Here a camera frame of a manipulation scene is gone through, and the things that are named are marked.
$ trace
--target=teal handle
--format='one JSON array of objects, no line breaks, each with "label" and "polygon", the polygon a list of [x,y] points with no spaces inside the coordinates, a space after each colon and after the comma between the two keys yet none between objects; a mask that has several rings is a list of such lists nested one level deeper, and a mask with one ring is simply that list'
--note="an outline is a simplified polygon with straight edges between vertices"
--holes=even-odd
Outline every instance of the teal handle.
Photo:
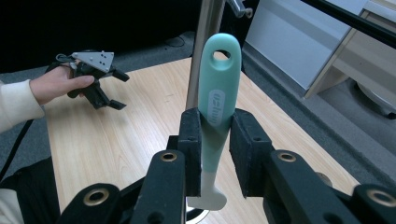
[{"label": "teal handle", "polygon": [[[222,60],[216,51],[228,52]],[[216,172],[235,111],[241,73],[241,48],[235,37],[212,35],[202,53],[198,90],[198,109],[202,115],[202,165],[206,172]]]}]

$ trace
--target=vertical rod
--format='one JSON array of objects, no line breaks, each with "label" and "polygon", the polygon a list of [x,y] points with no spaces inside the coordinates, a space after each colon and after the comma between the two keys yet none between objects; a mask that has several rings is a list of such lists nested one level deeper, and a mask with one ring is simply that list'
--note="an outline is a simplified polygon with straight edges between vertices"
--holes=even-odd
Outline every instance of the vertical rod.
[{"label": "vertical rod", "polygon": [[198,106],[199,68],[201,64],[202,51],[207,39],[219,32],[221,18],[224,11],[224,3],[224,0],[202,0],[191,59],[186,110]]}]

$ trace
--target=white cabinet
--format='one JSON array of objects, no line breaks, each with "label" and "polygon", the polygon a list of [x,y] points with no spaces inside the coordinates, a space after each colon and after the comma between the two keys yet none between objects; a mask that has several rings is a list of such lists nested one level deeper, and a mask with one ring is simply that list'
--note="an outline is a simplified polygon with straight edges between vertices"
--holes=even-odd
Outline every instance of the white cabinet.
[{"label": "white cabinet", "polygon": [[[329,2],[359,15],[367,0]],[[349,29],[302,1],[261,0],[247,42],[308,90]]]}]

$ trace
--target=human hand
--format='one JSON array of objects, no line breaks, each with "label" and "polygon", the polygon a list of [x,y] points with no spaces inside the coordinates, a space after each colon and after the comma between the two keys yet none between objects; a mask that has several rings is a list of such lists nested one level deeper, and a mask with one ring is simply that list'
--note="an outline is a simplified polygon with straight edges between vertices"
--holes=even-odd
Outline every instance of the human hand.
[{"label": "human hand", "polygon": [[93,76],[69,78],[70,68],[58,66],[41,77],[30,81],[30,89],[40,105],[44,105],[56,97],[67,94],[75,89],[91,85]]}]

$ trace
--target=wooden surface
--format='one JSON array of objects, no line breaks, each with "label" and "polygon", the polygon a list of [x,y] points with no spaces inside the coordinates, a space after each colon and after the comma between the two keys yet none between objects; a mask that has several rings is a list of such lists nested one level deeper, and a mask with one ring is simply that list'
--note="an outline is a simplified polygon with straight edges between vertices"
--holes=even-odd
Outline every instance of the wooden surface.
[{"label": "wooden surface", "polygon": [[[126,83],[101,79],[110,99],[127,106],[95,110],[84,99],[58,98],[46,105],[49,140],[61,210],[85,187],[111,183],[120,189],[146,174],[151,157],[165,149],[169,135],[178,135],[185,109],[191,59],[128,73]],[[350,194],[358,182],[331,158],[245,75],[237,107],[252,113],[276,149],[302,155],[336,189]],[[202,223],[266,223],[261,198],[242,197],[228,143],[219,164],[217,186],[226,206],[210,212]]]}]

